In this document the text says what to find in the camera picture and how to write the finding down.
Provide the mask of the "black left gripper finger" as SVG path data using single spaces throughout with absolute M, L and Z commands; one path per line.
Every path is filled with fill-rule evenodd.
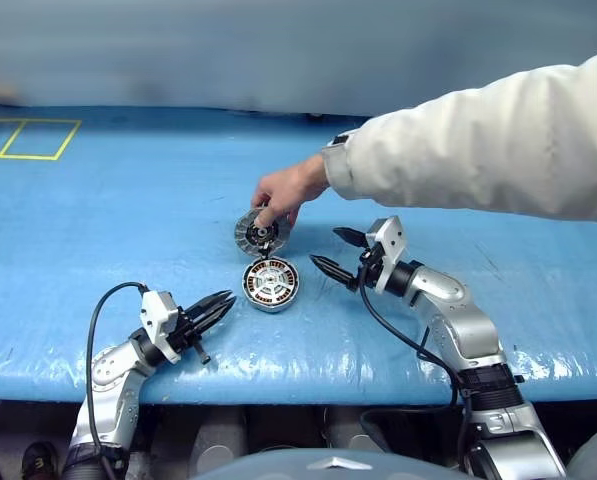
M 193 327 L 196 331 L 206 331 L 220 321 L 233 307 L 236 302 L 236 297 L 231 295 L 231 298 L 225 302 L 223 306 L 220 306 L 210 312 L 207 315 L 203 315 L 201 318 L 192 320 Z
M 222 290 L 208 295 L 192 306 L 185 309 L 185 314 L 190 320 L 196 320 L 207 315 L 216 308 L 223 306 L 231 298 L 230 290 Z

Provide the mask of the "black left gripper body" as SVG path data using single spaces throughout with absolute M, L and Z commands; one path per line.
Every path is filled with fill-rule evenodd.
M 202 346 L 202 338 L 204 332 L 209 328 L 207 311 L 179 307 L 176 324 L 170 334 L 170 346 L 180 355 L 193 348 L 201 364 L 206 365 L 211 361 L 211 357 Z

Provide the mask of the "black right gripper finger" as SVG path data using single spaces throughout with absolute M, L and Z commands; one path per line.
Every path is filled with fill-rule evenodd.
M 350 227 L 335 227 L 332 231 L 344 242 L 359 248 L 366 247 L 366 234 Z
M 355 292 L 358 289 L 358 278 L 351 272 L 344 270 L 337 262 L 322 255 L 309 255 L 313 264 L 327 277 L 344 285 Z

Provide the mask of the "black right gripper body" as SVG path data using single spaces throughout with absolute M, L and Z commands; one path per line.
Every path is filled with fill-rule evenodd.
M 369 245 L 364 234 L 355 235 L 356 245 L 364 251 L 359 257 L 360 266 L 356 281 L 357 288 L 368 286 L 374 288 L 383 270 L 384 248 L 380 242 Z

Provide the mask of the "person's bare hand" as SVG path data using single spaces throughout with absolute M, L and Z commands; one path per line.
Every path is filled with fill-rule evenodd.
M 328 187 L 321 154 L 262 177 L 251 200 L 252 207 L 262 208 L 254 225 L 265 228 L 278 218 L 286 218 L 293 227 L 302 205 L 318 198 Z

